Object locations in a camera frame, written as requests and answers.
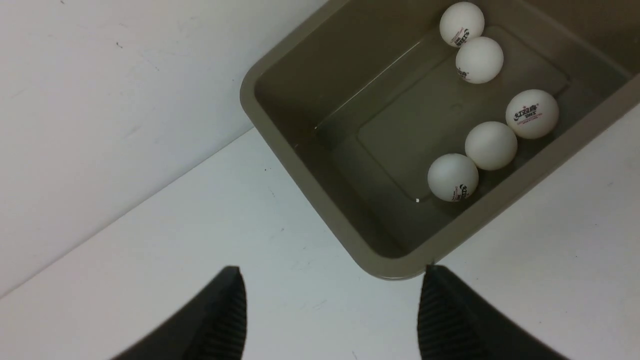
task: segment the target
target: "white table surface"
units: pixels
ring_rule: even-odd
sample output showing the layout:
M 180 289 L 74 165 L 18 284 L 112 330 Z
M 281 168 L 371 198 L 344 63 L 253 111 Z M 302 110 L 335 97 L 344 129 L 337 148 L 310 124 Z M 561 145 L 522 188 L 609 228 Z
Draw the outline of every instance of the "white table surface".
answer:
M 640 354 L 640 106 L 441 263 L 575 359 Z M 107 359 L 225 265 L 246 359 L 418 359 L 420 278 L 349 257 L 256 130 L 0 300 L 0 358 Z
M 323 3 L 0 1 L 0 296 L 249 130 L 244 75 Z

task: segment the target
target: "ping pong ball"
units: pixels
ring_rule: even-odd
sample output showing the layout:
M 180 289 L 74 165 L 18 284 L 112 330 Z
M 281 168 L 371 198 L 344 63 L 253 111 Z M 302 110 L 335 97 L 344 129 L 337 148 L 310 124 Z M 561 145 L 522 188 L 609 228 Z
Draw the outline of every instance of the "ping pong ball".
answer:
M 542 90 L 526 90 L 511 100 L 505 117 L 516 135 L 537 139 L 553 131 L 559 115 L 558 103 L 551 94 Z
M 465 153 L 483 170 L 498 170 L 507 166 L 516 156 L 518 139 L 505 124 L 483 122 L 467 135 Z
M 453 47 L 460 47 L 465 41 L 479 37 L 483 31 L 482 10 L 466 1 L 451 5 L 440 19 L 440 36 Z
M 449 202 L 457 202 L 474 193 L 478 186 L 478 169 L 468 157 L 446 154 L 429 167 L 427 183 L 431 193 Z
M 466 82 L 483 84 L 495 78 L 502 69 L 504 54 L 495 40 L 477 37 L 465 42 L 456 55 L 458 74 Z

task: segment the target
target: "ball logo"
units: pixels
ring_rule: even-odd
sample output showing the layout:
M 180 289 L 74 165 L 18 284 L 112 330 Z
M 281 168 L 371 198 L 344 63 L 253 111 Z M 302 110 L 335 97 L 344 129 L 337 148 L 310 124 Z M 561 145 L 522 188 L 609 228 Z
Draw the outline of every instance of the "ball logo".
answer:
M 467 71 L 462 71 L 461 68 L 458 68 L 458 75 L 460 75 L 463 79 L 466 79 L 469 73 Z
M 460 28 L 460 30 L 458 30 L 458 32 L 456 33 L 456 36 L 454 36 L 450 42 L 460 47 L 462 46 L 462 44 L 465 43 L 465 41 L 467 41 L 468 37 L 469 37 L 469 29 Z
M 453 197 L 451 198 L 451 200 L 453 201 L 460 201 L 460 200 L 464 200 L 467 198 L 467 186 L 464 184 L 460 184 L 459 186 L 456 186 L 456 188 L 453 190 Z
M 540 106 L 540 104 L 522 106 L 522 110 L 513 114 L 513 121 L 520 122 L 521 120 L 524 120 L 519 123 L 524 124 L 526 122 L 539 118 L 542 113 L 538 112 L 538 106 Z

